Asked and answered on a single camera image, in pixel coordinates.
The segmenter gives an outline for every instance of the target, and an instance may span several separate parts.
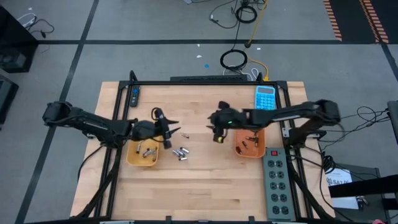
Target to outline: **calculator display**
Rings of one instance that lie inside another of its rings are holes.
[[[268,89],[268,88],[259,88],[258,89],[259,93],[269,93],[269,94],[274,94],[274,90]]]

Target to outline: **orange striped tape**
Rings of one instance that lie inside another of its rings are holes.
[[[343,41],[341,32],[338,28],[336,17],[333,13],[333,10],[331,9],[329,0],[323,0],[323,4],[325,5],[326,11],[328,13],[328,17],[331,23],[331,28],[333,29],[333,33],[335,34],[336,39],[338,39],[339,41]]]
[[[379,39],[378,34],[376,33],[376,29],[373,26],[371,16],[368,13],[368,7],[372,7],[372,4],[370,3],[370,0],[359,0],[359,2],[361,3],[362,10],[365,13],[365,16],[366,16],[366,19],[368,20],[369,26],[372,29],[373,36],[375,38],[375,42],[378,43],[378,42],[380,42],[380,39]]]
[[[384,43],[389,43],[388,36],[387,36],[386,32],[384,31],[383,26],[379,20],[379,17],[377,16],[377,13],[375,12],[375,10],[372,6],[372,2],[370,0],[362,0],[362,1],[365,5],[365,9],[364,9],[365,14],[370,15],[371,22],[369,25],[372,27],[372,30],[374,29],[373,28],[373,24],[374,24],[374,26],[376,27],[377,33],[379,33],[379,35],[380,35],[381,41],[383,41]]]

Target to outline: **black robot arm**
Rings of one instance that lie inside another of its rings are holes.
[[[222,143],[224,130],[250,129],[258,131],[273,122],[286,121],[297,118],[309,120],[299,128],[289,130],[288,145],[303,144],[313,131],[322,126],[334,126],[340,122],[340,113],[337,104],[328,100],[304,102],[301,105],[290,106],[277,110],[242,109],[239,112],[230,108],[228,103],[221,101],[217,110],[209,117],[213,130],[213,140]]]
[[[106,147],[117,148],[120,140],[140,141],[162,136],[164,147],[170,148],[169,139],[180,128],[170,130],[169,124],[178,121],[168,120],[160,108],[152,110],[152,119],[154,122],[110,120],[60,101],[49,103],[43,114],[45,125],[79,129],[86,136],[96,136],[101,145]]]

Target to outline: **yellow bowl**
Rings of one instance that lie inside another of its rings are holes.
[[[155,138],[158,141],[161,141],[161,137]],[[127,151],[127,162],[133,166],[153,166],[159,159],[159,142],[147,139],[141,143],[139,153],[136,152],[137,146],[141,141],[129,141],[129,148]],[[155,153],[144,158],[142,154],[146,152],[147,149],[154,150]]]

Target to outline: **wooden tabletop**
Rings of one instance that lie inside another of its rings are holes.
[[[288,82],[288,86],[292,105],[307,101],[302,82]],[[111,119],[117,88],[118,82],[102,84],[96,114]],[[254,92],[255,86],[141,86],[139,106],[129,109],[128,118],[151,120],[151,109],[162,108],[168,119],[180,121],[173,124],[175,127],[182,127],[171,139],[173,147],[184,146],[190,153],[186,161],[178,161],[170,150],[161,149],[155,166],[135,167],[126,162],[125,146],[112,219],[164,220],[171,215],[173,220],[247,220],[253,215],[258,221],[267,220],[262,160],[238,157],[233,152],[233,131],[224,144],[218,144],[205,127],[220,100],[233,108],[253,108]],[[305,119],[295,120],[296,126],[304,122]],[[190,138],[179,133],[187,133]],[[267,127],[266,144],[283,147],[278,123]],[[318,149],[316,140],[308,139],[306,145]],[[98,146],[97,140],[89,140],[85,156]],[[98,152],[82,168],[71,215],[82,211],[97,191],[104,154],[105,150]],[[302,149],[302,156],[321,163],[319,154],[308,149]],[[335,216],[320,194],[320,168],[305,161],[303,164],[309,190],[326,212]],[[301,216],[306,217],[302,193],[296,188]],[[324,174],[322,190],[332,204]]]

